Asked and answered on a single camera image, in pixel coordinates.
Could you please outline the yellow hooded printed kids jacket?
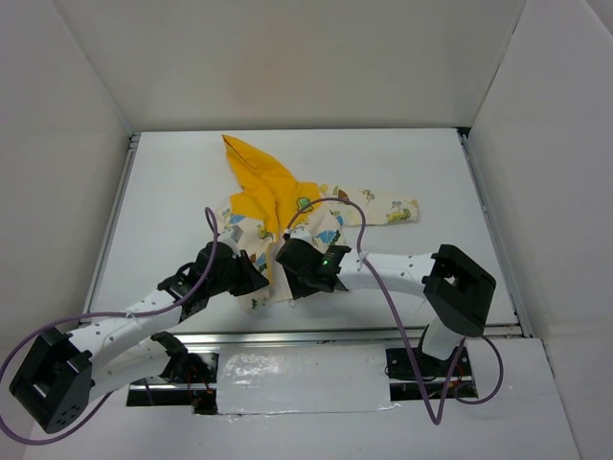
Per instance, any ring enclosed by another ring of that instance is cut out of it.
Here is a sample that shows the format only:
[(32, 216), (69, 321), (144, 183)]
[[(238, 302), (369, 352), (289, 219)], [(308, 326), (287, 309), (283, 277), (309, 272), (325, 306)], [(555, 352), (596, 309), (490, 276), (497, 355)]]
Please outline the yellow hooded printed kids jacket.
[(319, 252), (345, 242), (342, 230), (358, 227), (361, 217), (348, 199), (363, 210), (370, 226), (413, 223), (419, 202), (410, 197), (352, 189), (338, 184), (302, 182), (268, 153), (224, 134), (226, 159), (241, 188), (216, 211), (217, 225), (237, 229), (238, 248), (246, 252), (269, 285), (239, 297), (246, 311), (292, 298), (283, 269), (275, 262), (287, 227), (306, 230)]

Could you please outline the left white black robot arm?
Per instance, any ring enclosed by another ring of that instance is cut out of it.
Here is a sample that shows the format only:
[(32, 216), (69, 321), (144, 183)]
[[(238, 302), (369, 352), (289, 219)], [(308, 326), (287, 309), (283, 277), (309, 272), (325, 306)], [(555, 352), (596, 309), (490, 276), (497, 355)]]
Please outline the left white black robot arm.
[(135, 380), (185, 383), (205, 378), (206, 363), (170, 328), (204, 310), (211, 297), (238, 297), (268, 279), (243, 250), (208, 243), (157, 288), (116, 317), (67, 333), (40, 333), (10, 384), (12, 395), (47, 434), (71, 425), (97, 397)]

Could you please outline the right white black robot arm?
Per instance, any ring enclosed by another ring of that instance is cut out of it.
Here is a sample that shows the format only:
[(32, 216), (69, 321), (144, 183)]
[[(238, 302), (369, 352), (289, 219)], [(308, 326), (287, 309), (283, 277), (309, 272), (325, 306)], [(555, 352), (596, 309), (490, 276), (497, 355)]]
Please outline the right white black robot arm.
[(381, 289), (425, 300), (435, 318), (417, 351), (423, 373), (438, 375), (461, 340), (483, 335), (496, 281), (460, 248), (443, 244), (433, 253), (362, 253), (333, 245), (322, 253), (288, 238), (276, 255), (294, 299), (314, 293)]

